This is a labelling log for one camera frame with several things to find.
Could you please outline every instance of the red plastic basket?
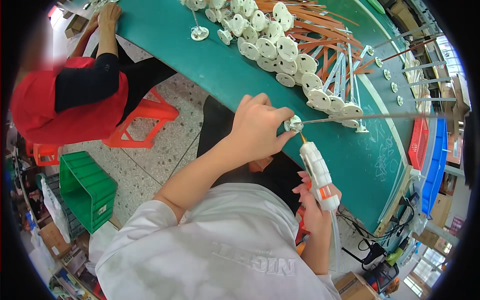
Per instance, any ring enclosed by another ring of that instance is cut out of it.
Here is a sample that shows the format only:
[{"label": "red plastic basket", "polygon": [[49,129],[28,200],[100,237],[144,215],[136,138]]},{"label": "red plastic basket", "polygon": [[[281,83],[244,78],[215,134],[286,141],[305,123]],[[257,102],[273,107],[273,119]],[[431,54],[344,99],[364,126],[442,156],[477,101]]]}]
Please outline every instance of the red plastic basket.
[{"label": "red plastic basket", "polygon": [[423,167],[423,160],[427,153],[428,144],[428,123],[426,118],[415,119],[413,125],[412,140],[410,142],[410,149],[408,149],[408,156],[412,162],[412,166],[421,170]]}]

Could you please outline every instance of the red shirt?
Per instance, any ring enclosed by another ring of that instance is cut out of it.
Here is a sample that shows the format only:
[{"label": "red shirt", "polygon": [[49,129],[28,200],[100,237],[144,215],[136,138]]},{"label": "red shirt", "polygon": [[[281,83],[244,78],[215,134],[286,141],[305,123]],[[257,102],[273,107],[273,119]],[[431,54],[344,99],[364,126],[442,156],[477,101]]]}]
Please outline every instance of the red shirt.
[{"label": "red shirt", "polygon": [[[91,57],[75,57],[65,67],[92,68],[94,63]],[[10,110],[20,135],[35,144],[61,145],[110,137],[127,103],[127,76],[120,72],[113,96],[60,113],[55,112],[55,80],[52,71],[32,71],[13,91]]]}]

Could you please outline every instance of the black sleeve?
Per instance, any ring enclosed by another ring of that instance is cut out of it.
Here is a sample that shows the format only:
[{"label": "black sleeve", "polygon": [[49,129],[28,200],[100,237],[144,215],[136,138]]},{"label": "black sleeve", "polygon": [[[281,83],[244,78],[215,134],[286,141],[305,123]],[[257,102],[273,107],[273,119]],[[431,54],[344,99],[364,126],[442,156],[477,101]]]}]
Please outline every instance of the black sleeve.
[{"label": "black sleeve", "polygon": [[119,89],[119,59],[103,53],[93,68],[64,68],[55,81],[55,111],[107,99]]}]

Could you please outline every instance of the green workbench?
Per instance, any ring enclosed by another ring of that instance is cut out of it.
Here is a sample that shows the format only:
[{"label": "green workbench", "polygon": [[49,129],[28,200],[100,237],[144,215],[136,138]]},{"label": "green workbench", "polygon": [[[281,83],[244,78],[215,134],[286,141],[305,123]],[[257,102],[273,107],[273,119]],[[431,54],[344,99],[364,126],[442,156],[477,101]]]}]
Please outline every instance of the green workbench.
[{"label": "green workbench", "polygon": [[[370,6],[366,0],[360,1],[366,7]],[[75,0],[69,5],[78,9],[84,3],[85,0]],[[363,45],[374,46],[387,40],[379,26],[355,0],[325,0],[320,3],[325,4],[327,10],[358,23],[359,26],[356,26],[342,20]],[[197,18],[200,26],[210,30],[210,36],[196,42],[190,37],[191,28],[195,26],[192,12],[177,0],[120,0],[118,4],[123,10],[117,31],[120,36],[190,78],[231,110],[236,110],[245,94],[266,93],[275,107],[289,107],[302,120],[327,117],[305,105],[307,99],[300,86],[282,86],[276,81],[274,73],[263,71],[255,61],[240,55],[235,42],[229,47],[224,45],[216,33],[221,25],[210,22],[204,10],[197,12]],[[385,18],[371,6],[369,11],[384,25],[390,36],[394,36]],[[385,58],[396,53],[387,44],[377,49],[375,55]],[[366,55],[364,61],[371,58]],[[392,80],[399,85],[407,83],[403,74],[399,73],[403,68],[400,58],[387,61],[381,69],[375,64],[369,68],[375,72],[364,77],[373,84],[378,95],[376,102],[364,85],[365,80],[358,80],[364,114],[381,113],[378,102],[383,102],[391,113],[415,111],[414,103],[405,103],[401,107],[396,103],[397,95],[404,99],[413,98],[409,89],[396,94],[390,89]],[[385,68],[392,72],[390,81],[384,78]],[[303,129],[307,139],[316,143],[325,158],[334,184],[343,193],[342,203],[371,232],[377,227],[379,215],[398,185],[397,175],[400,178],[406,163],[401,155],[404,152],[399,149],[408,147],[413,122],[394,120],[393,124],[395,126],[390,127],[398,135],[392,133],[385,120],[366,120],[370,133],[355,133],[354,129],[335,122],[308,124]],[[295,137],[283,151],[303,166],[299,156],[300,146],[300,137]]]}]

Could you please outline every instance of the white sweatshirt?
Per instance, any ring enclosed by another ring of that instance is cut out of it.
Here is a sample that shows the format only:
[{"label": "white sweatshirt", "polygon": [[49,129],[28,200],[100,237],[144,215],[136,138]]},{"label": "white sweatshirt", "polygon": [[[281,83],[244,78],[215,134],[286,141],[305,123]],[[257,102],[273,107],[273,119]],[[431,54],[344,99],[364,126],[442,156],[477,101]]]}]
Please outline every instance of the white sweatshirt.
[{"label": "white sweatshirt", "polygon": [[212,188],[177,226],[163,202],[149,201],[118,232],[96,265],[109,300],[340,300],[329,275],[297,255],[298,223],[268,189]]}]

